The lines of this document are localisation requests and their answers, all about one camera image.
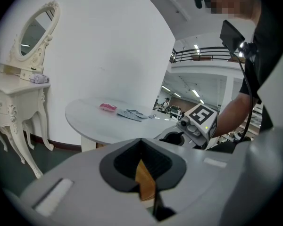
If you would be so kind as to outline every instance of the black cable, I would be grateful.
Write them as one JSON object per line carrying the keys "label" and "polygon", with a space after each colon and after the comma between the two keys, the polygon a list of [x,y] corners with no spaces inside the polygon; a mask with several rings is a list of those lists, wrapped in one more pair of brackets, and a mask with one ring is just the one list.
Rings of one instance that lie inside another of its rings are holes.
{"label": "black cable", "polygon": [[245,82],[246,82],[246,85],[247,85],[247,89],[248,89],[248,91],[249,91],[249,96],[250,96],[250,113],[249,113],[249,117],[248,117],[247,122],[246,122],[246,125],[245,125],[245,129],[244,129],[243,135],[241,136],[241,138],[240,138],[240,140],[239,140],[239,142],[242,142],[242,140],[243,140],[244,137],[245,137],[245,134],[246,134],[247,130],[249,129],[249,125],[250,125],[251,114],[252,114],[252,112],[253,112],[253,95],[252,95],[252,92],[251,92],[251,88],[250,88],[249,81],[248,81],[248,79],[247,79],[247,77],[246,77],[246,75],[245,75],[245,71],[244,71],[244,69],[243,69],[243,67],[242,67],[242,65],[241,65],[241,62],[240,62],[239,57],[238,57],[237,55],[235,55],[234,53],[233,53],[233,54],[230,53],[230,55],[231,55],[231,56],[235,56],[235,57],[238,59],[240,68],[241,68],[241,70],[242,70],[242,73],[243,73],[243,76],[244,76],[244,79],[245,79]]}

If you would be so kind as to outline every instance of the pink package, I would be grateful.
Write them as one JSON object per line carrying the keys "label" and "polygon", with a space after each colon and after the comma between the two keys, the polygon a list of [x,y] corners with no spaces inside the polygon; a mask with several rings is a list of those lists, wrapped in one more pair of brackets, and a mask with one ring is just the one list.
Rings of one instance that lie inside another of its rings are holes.
{"label": "pink package", "polygon": [[100,105],[100,109],[105,110],[105,111],[114,112],[117,109],[117,107],[112,104],[103,103]]}

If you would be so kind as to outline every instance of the ornate mirror frame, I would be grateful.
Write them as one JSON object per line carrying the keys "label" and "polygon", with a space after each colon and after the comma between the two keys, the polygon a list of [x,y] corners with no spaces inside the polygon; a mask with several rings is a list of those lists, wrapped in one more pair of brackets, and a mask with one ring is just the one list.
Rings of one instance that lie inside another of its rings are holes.
{"label": "ornate mirror frame", "polygon": [[[49,25],[43,36],[40,38],[38,43],[32,48],[32,50],[26,55],[22,55],[21,41],[28,26],[38,15],[49,9],[54,9],[55,11],[51,24]],[[46,46],[49,45],[50,40],[52,40],[51,33],[55,29],[59,18],[60,7],[56,1],[51,1],[44,4],[37,12],[35,12],[24,25],[20,36],[16,35],[6,64],[0,64],[0,72],[19,73],[20,78],[24,80],[29,80],[29,76],[32,73],[43,73],[44,67],[42,64],[45,56],[45,49]]]}

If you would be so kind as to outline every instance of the ceiling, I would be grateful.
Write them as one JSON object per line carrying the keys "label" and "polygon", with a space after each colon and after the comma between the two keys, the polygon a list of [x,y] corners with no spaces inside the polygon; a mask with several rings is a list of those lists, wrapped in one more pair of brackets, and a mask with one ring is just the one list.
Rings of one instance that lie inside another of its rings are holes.
{"label": "ceiling", "polygon": [[151,0],[151,2],[160,11],[171,30],[195,16],[205,15],[204,11],[196,8],[194,0]]}
{"label": "ceiling", "polygon": [[[232,99],[235,99],[242,85],[241,79],[234,79]],[[225,95],[226,77],[215,74],[202,73],[183,73],[171,74],[166,73],[163,86],[167,87],[172,92],[181,96],[181,99],[186,99],[199,103],[200,99],[213,108],[217,108],[222,104]],[[200,97],[196,97],[192,90],[196,90]]]}

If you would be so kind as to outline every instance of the person in background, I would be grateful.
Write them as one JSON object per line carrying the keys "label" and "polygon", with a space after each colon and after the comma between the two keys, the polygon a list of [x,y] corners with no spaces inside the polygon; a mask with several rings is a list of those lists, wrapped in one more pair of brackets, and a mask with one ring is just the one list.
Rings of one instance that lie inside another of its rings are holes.
{"label": "person in background", "polygon": [[184,117],[184,111],[181,112],[181,118],[180,119],[182,119],[183,117]]}
{"label": "person in background", "polygon": [[161,104],[161,111],[162,113],[166,114],[165,110],[166,108],[169,106],[169,98],[166,98],[166,100],[164,101],[164,103]]}

